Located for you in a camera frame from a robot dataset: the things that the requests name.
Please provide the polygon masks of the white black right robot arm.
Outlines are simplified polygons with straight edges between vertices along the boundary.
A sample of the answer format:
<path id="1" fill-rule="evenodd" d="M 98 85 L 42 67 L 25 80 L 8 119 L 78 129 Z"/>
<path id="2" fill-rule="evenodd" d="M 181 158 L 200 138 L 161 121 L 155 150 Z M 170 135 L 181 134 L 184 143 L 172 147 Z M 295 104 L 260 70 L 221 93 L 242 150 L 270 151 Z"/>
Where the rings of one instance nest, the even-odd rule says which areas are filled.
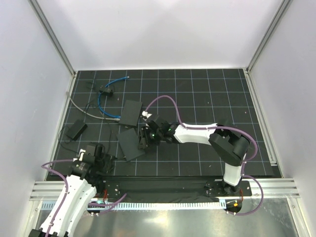
<path id="1" fill-rule="evenodd" d="M 159 118 L 147 119 L 146 125 L 139 131 L 139 149 L 159 145 L 161 141 L 169 144 L 197 143 L 213 148 L 225 163 L 222 189 L 229 196 L 240 191 L 243 162 L 252 142 L 246 132 L 228 124 L 213 123 L 207 125 L 190 125 L 167 121 Z"/>

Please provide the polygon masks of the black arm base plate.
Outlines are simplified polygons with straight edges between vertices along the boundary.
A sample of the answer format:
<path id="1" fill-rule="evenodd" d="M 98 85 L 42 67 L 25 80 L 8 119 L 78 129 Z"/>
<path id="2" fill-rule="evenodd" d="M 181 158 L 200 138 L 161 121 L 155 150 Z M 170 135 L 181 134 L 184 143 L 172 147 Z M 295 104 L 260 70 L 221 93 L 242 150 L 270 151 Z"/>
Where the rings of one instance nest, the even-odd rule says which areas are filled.
<path id="1" fill-rule="evenodd" d="M 227 195 L 222 189 L 220 177 L 209 176 L 166 176 L 166 177 L 119 177 L 104 179 L 97 185 L 97 196 L 107 193 L 109 201 L 118 200 L 124 194 L 124 202 L 136 203 L 195 203 L 215 201 L 216 198 L 250 197 L 252 191 L 248 181 L 240 182 L 236 195 Z"/>

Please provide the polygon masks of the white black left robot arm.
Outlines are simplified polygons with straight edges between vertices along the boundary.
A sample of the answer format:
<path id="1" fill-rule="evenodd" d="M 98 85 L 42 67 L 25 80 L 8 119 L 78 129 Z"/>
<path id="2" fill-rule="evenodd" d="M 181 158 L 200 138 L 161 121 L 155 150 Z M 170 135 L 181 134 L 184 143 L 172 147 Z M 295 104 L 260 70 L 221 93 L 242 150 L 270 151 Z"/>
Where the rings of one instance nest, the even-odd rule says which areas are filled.
<path id="1" fill-rule="evenodd" d="M 41 167 L 62 178 L 64 187 L 50 214 L 30 237 L 72 237 L 92 198 L 103 195 L 108 161 L 104 145 L 90 143 L 75 158 L 47 162 Z"/>

